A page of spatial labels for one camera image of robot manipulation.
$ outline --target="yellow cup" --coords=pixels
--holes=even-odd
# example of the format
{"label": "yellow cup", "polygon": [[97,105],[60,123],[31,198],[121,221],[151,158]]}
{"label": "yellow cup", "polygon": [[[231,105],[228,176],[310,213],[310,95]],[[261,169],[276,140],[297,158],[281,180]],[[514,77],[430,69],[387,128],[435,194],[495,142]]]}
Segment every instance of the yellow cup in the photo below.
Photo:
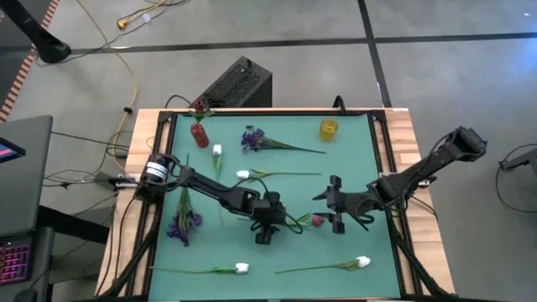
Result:
{"label": "yellow cup", "polygon": [[321,129],[319,131],[319,139],[321,141],[331,141],[337,133],[339,124],[336,120],[324,119],[321,122]]}

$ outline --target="yellow cable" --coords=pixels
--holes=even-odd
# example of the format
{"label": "yellow cable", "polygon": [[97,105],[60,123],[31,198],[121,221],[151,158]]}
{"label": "yellow cable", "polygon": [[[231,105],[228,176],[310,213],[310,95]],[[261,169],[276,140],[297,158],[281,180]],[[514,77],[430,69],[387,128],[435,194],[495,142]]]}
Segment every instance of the yellow cable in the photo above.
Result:
{"label": "yellow cable", "polygon": [[[95,19],[90,15],[90,12],[87,11],[86,7],[80,2],[80,0],[76,0],[78,2],[78,4],[81,6],[81,8],[84,10],[84,12],[86,12],[87,16],[91,19],[91,21],[93,22],[93,24],[95,24],[95,26],[97,27],[97,29],[99,30],[99,32],[101,33],[101,36],[104,38],[105,40],[105,43],[107,44],[107,48],[110,48],[110,45],[108,44],[108,39],[107,39],[107,36],[102,32],[102,29],[101,27],[99,26],[99,24],[97,24],[97,22],[95,21]],[[130,66],[127,64],[127,62],[123,59],[123,57],[119,54],[115,54],[119,59],[120,61],[122,61],[122,63],[125,65],[125,67],[127,67],[127,70],[128,70],[128,73],[130,74],[131,76],[131,80],[133,82],[133,87],[134,87],[134,91],[133,91],[133,98],[131,99],[131,101],[128,103],[128,107],[132,107],[134,102],[136,101],[136,98],[138,97],[138,83],[136,82],[136,78],[134,77],[134,73],[133,73],[133,70],[130,68]],[[117,140],[119,139],[119,133],[122,131],[123,129],[123,124],[125,123],[125,121],[127,120],[127,115],[128,113],[124,113],[123,114],[123,117],[121,119],[121,122],[119,123],[119,126],[117,127],[117,131],[116,131],[116,134],[114,135],[114,141],[113,141],[113,144],[116,145],[117,144]],[[115,148],[112,148],[112,156],[114,158],[114,162],[116,163],[116,165],[119,167],[119,169],[121,169],[122,171],[125,170],[125,168],[123,166],[121,166],[121,164],[117,161],[116,159],[116,149]]]}
{"label": "yellow cable", "polygon": [[156,9],[157,7],[161,6],[162,4],[164,4],[166,1],[168,0],[162,0],[161,2],[159,3],[156,3],[155,5],[147,8],[147,9],[144,9],[143,11],[137,13],[137,14],[134,14],[133,16],[130,16],[130,17],[126,17],[126,18],[123,18],[123,19],[120,19],[117,21],[117,26],[120,28],[120,29],[125,29],[127,27],[127,25],[129,23],[131,23],[132,21],[136,21],[138,20],[140,17],[142,17],[145,13],[149,13],[151,12],[152,10]]}

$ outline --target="red bottle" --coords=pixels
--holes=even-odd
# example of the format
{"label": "red bottle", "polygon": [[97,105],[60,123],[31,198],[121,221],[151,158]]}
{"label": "red bottle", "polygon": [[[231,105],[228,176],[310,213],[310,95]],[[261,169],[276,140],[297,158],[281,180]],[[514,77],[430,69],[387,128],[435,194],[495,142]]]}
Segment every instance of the red bottle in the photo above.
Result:
{"label": "red bottle", "polygon": [[195,122],[190,126],[190,133],[192,133],[192,137],[196,141],[196,144],[200,148],[206,148],[209,145],[209,138],[207,137],[207,133],[205,132],[205,129],[203,126],[201,126],[200,123]]}

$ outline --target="black strip line on floor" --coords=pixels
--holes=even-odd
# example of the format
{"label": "black strip line on floor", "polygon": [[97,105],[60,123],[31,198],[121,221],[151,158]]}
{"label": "black strip line on floor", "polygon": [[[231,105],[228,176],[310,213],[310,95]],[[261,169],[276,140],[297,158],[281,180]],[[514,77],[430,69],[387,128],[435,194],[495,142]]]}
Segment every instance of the black strip line on floor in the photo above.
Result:
{"label": "black strip line on floor", "polygon": [[[316,45],[352,45],[352,44],[397,44],[397,43],[426,43],[426,42],[456,42],[456,41],[487,41],[500,39],[536,39],[537,32],[511,33],[511,34],[457,34],[440,36],[413,36],[413,37],[384,37],[384,38],[330,38],[330,39],[294,39],[283,41],[252,41],[208,44],[169,44],[151,46],[126,46],[112,49],[73,49],[73,55],[83,55],[89,52],[95,54],[107,53],[138,53],[181,50],[204,49],[241,49],[258,47],[285,47],[285,46],[316,46]],[[1,54],[27,52],[28,46],[0,46]]]}
{"label": "black strip line on floor", "polygon": [[496,39],[535,39],[537,33],[511,34],[454,34],[441,36],[387,37],[375,38],[377,44],[390,43],[423,43],[423,42],[453,42],[453,41],[487,41]]}
{"label": "black strip line on floor", "polygon": [[[365,38],[334,38],[334,39],[293,39],[293,40],[270,40],[252,42],[226,42],[209,44],[172,44],[172,45],[148,45],[133,47],[118,47],[95,51],[95,54],[107,53],[135,53],[154,51],[179,51],[179,50],[204,50],[204,49],[243,49],[262,47],[286,47],[286,46],[315,46],[315,45],[347,45],[365,44]],[[73,55],[83,55],[95,49],[73,49]]]}
{"label": "black strip line on floor", "polygon": [[371,20],[369,19],[368,7],[366,6],[365,0],[358,0],[358,5],[360,6],[363,28],[366,32],[366,39],[368,40],[369,54],[371,55],[371,61],[373,62],[373,70],[375,71],[375,77],[377,78],[380,99],[385,107],[391,107],[392,101],[389,99],[388,84],[386,84],[383,66],[380,63],[380,56],[378,55],[377,45],[375,44],[375,37],[373,35]]}

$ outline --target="red flower bud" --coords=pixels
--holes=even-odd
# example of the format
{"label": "red flower bud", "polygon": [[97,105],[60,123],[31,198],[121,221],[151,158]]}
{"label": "red flower bud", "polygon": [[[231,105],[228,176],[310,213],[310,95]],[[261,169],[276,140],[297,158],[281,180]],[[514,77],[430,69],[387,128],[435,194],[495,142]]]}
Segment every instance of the red flower bud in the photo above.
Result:
{"label": "red flower bud", "polygon": [[202,100],[194,102],[194,109],[197,113],[203,113],[205,111],[205,104]]}
{"label": "red flower bud", "polygon": [[320,227],[323,222],[325,222],[325,218],[321,216],[313,215],[311,217],[311,224],[313,224],[315,227]]}

